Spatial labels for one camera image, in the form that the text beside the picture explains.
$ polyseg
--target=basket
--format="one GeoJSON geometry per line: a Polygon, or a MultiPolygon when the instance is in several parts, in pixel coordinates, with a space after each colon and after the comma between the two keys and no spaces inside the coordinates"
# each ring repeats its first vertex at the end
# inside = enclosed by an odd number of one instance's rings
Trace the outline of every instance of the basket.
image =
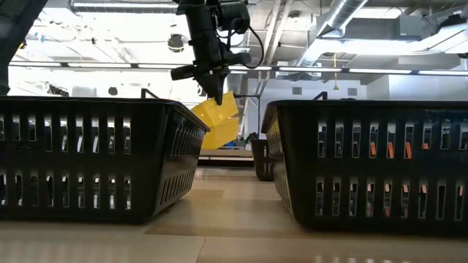
{"type": "Polygon", "coordinates": [[[272,102],[262,131],[300,224],[468,234],[468,103],[272,102]]]}
{"type": "Polygon", "coordinates": [[[0,98],[0,218],[140,223],[192,187],[208,131],[164,99],[0,98]]]}
{"type": "Polygon", "coordinates": [[[254,156],[255,173],[261,181],[273,181],[272,162],[267,140],[251,140],[254,156]]]}

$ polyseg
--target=floor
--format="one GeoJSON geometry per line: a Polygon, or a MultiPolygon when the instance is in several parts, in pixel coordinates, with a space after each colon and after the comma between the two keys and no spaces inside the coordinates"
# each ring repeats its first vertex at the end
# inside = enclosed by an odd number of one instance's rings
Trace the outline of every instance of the floor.
{"type": "Polygon", "coordinates": [[[0,262],[468,262],[468,242],[307,232],[253,169],[199,169],[145,226],[0,222],[0,262]]]}

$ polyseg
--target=yellow block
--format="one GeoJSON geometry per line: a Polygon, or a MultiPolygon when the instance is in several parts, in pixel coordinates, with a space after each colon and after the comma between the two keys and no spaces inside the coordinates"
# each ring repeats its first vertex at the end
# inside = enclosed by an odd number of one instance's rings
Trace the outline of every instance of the yellow block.
{"type": "Polygon", "coordinates": [[[237,114],[234,94],[232,91],[223,94],[222,105],[218,105],[214,99],[209,99],[193,107],[192,112],[208,127],[213,128],[237,114]]]}
{"type": "Polygon", "coordinates": [[[215,150],[237,138],[239,118],[230,118],[227,121],[212,126],[211,131],[203,139],[202,149],[215,150]]]}

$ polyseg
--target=yellow cord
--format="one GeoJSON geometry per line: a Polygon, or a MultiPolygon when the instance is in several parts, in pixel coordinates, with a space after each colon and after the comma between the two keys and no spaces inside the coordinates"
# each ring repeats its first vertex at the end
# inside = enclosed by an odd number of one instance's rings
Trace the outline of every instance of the yellow cord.
{"type": "MultiPolygon", "coordinates": [[[[336,67],[336,53],[333,55],[333,65],[336,67]]],[[[338,88],[338,73],[335,72],[335,86],[333,87],[335,91],[339,90],[338,88]]]]}

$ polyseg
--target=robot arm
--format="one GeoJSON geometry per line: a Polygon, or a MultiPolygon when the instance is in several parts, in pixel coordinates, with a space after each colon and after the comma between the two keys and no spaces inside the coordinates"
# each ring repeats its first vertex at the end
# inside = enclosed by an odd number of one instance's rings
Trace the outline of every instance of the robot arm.
{"type": "Polygon", "coordinates": [[[251,62],[248,53],[233,54],[230,36],[244,34],[250,27],[246,1],[239,0],[174,0],[179,4],[177,15],[185,15],[189,26],[189,45],[193,47],[193,65],[171,70],[173,80],[193,77],[208,94],[221,105],[223,84],[229,65],[251,62]],[[228,31],[227,44],[217,30],[228,31]]]}

